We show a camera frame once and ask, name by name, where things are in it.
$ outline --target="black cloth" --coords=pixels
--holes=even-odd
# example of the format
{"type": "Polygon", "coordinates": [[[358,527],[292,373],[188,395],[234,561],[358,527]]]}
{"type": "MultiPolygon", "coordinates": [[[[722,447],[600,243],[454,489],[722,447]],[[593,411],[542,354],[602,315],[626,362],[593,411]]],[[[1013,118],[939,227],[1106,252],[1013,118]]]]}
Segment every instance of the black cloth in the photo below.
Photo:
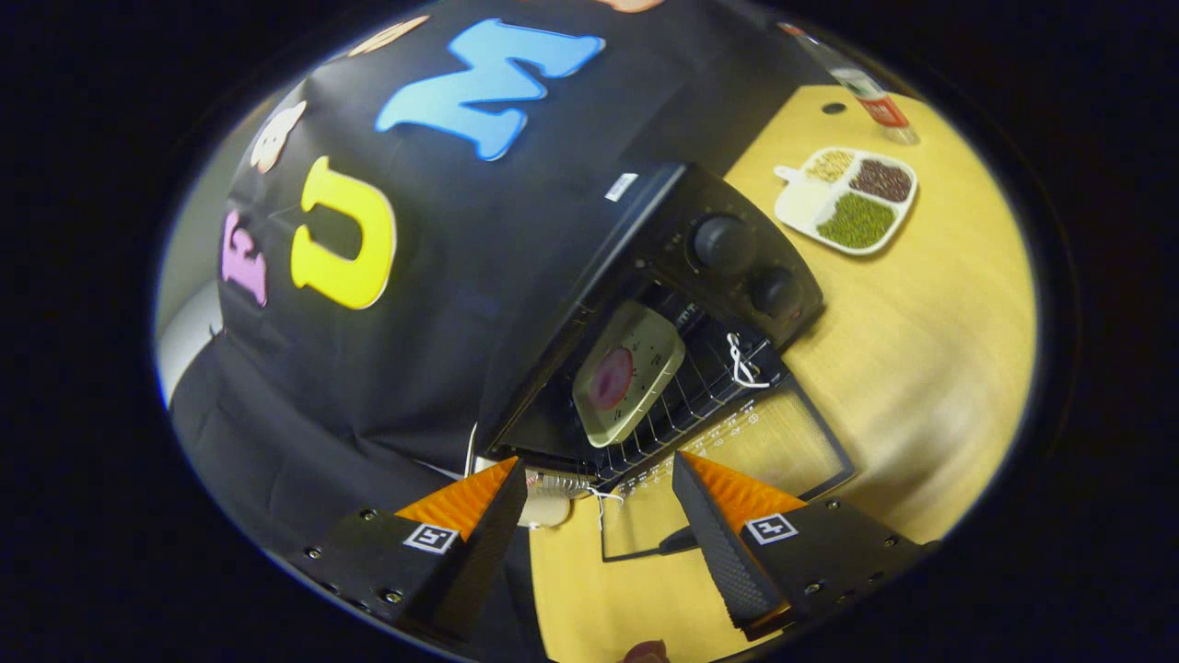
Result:
{"type": "MultiPolygon", "coordinates": [[[[450,479],[370,440],[342,440],[291,407],[220,334],[177,385],[180,446],[218,506],[286,557],[358,508],[401,508],[450,479]]],[[[516,529],[472,636],[481,661],[542,659],[528,531],[516,529]]]]}

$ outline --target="oven knob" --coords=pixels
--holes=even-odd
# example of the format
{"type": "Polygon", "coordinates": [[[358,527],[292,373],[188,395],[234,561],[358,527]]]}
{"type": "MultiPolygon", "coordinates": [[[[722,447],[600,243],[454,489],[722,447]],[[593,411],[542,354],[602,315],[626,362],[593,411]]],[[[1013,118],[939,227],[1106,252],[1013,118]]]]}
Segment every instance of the oven knob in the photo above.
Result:
{"type": "Polygon", "coordinates": [[[765,315],[783,317],[803,303],[803,289],[790,270],[777,267],[753,280],[749,298],[765,315]]]}
{"type": "Polygon", "coordinates": [[[714,216],[700,224],[692,248],[704,267],[724,276],[736,276],[753,263],[757,239],[740,221],[731,216],[714,216]]]}

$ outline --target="white sticker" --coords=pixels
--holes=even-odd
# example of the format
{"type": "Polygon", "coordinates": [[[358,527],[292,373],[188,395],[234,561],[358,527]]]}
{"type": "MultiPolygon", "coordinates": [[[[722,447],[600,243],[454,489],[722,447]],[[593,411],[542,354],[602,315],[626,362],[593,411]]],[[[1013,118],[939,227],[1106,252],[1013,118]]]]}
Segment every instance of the white sticker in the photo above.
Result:
{"type": "Polygon", "coordinates": [[[753,538],[757,543],[765,545],[772,544],[773,541],[779,541],[782,539],[789,539],[790,537],[798,533],[798,530],[790,524],[786,518],[780,513],[775,513],[773,516],[766,516],[765,518],[756,518],[745,523],[749,531],[753,533],[753,538]]]}
{"type": "Polygon", "coordinates": [[[617,180],[614,180],[614,185],[610,188],[610,191],[606,191],[606,199],[612,203],[617,203],[618,199],[623,197],[623,193],[626,193],[626,190],[630,189],[631,184],[633,184],[638,178],[639,175],[637,172],[624,172],[617,180]]]}
{"type": "Polygon", "coordinates": [[[250,165],[258,169],[258,172],[269,172],[270,169],[275,168],[275,164],[278,163],[278,155],[286,145],[286,134],[295,129],[295,124],[298,118],[303,117],[305,110],[307,101],[299,101],[270,118],[266,126],[258,133],[253,150],[250,151],[250,165]]]}
{"type": "Polygon", "coordinates": [[[397,25],[389,26],[381,32],[374,34],[373,37],[364,40],[363,44],[353,48],[348,52],[349,58],[355,58],[356,55],[362,55],[364,53],[371,53],[382,46],[388,46],[396,41],[401,35],[414,29],[415,27],[426,22],[429,17],[417,17],[416,19],[410,19],[408,21],[402,21],[397,25]]]}
{"type": "Polygon", "coordinates": [[[888,94],[883,87],[859,70],[847,67],[831,70],[831,76],[847,87],[856,99],[874,100],[888,94]]]}
{"type": "Polygon", "coordinates": [[[404,545],[416,547],[417,550],[424,550],[426,552],[432,552],[434,554],[442,554],[457,538],[459,530],[450,530],[448,527],[439,527],[437,525],[427,525],[422,523],[416,530],[414,530],[413,534],[409,534],[404,545]]]}

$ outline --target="red beans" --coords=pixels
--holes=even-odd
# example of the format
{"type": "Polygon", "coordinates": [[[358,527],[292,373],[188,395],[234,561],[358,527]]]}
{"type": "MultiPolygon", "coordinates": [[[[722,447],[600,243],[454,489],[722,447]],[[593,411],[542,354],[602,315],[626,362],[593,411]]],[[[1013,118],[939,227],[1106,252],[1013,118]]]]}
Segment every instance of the red beans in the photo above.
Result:
{"type": "Polygon", "coordinates": [[[884,165],[876,159],[867,159],[859,166],[859,173],[851,180],[856,191],[880,196],[885,201],[900,203],[909,197],[913,179],[909,173],[897,166],[884,165]]]}

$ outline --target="blue letter m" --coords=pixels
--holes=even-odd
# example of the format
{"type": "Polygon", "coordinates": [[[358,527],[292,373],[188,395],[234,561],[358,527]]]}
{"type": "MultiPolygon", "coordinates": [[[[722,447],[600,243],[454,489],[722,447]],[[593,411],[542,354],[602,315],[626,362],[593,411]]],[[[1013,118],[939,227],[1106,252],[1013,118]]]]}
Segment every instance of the blue letter m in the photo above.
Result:
{"type": "Polygon", "coordinates": [[[518,109],[488,113],[466,104],[540,99],[545,87],[511,60],[532,63],[546,78],[564,78],[605,45],[598,37],[509,26],[499,19],[480,21],[462,31],[449,46],[470,68],[402,87],[381,109],[376,130],[388,131],[401,123],[421,124],[467,138],[485,162],[498,159],[508,151],[528,116],[518,109]]]}

